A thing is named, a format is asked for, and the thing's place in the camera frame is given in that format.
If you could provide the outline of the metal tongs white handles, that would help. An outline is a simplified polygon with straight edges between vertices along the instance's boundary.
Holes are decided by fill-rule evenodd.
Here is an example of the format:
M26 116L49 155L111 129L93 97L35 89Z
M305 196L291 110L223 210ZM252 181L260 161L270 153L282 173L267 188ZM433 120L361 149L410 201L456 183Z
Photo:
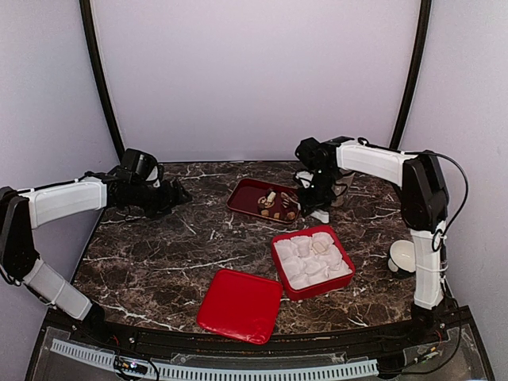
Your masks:
M281 201L288 208L295 204L303 217L311 216L324 224L329 223L330 200L317 195L313 190L298 188L295 192L282 192Z

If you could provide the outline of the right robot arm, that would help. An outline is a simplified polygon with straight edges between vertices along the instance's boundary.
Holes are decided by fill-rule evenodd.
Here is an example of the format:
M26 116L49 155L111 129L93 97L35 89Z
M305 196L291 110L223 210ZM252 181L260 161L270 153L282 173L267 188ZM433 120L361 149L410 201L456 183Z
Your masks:
M450 297L445 281L445 239L455 218L448 215L449 192L439 164L442 155L384 148L363 137L324 142L306 138L295 155L305 167L294 176L300 184L297 196L304 216L332 205L337 197L333 188L345 172L371 175L399 189L401 216L412 237L416 289L405 330L378 338L424 343L434 334L438 315Z

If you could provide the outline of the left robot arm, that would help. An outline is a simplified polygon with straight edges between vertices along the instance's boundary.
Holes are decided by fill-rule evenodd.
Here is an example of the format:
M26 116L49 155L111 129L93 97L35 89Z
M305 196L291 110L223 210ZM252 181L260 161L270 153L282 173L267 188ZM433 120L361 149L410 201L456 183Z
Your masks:
M1 276L25 286L50 306L81 323L80 331L95 346L112 339L104 309L72 286L36 250L33 230L76 214L110 207L134 206L146 217L169 214L191 200L177 179L132 180L91 172L81 179L50 187L1 189Z

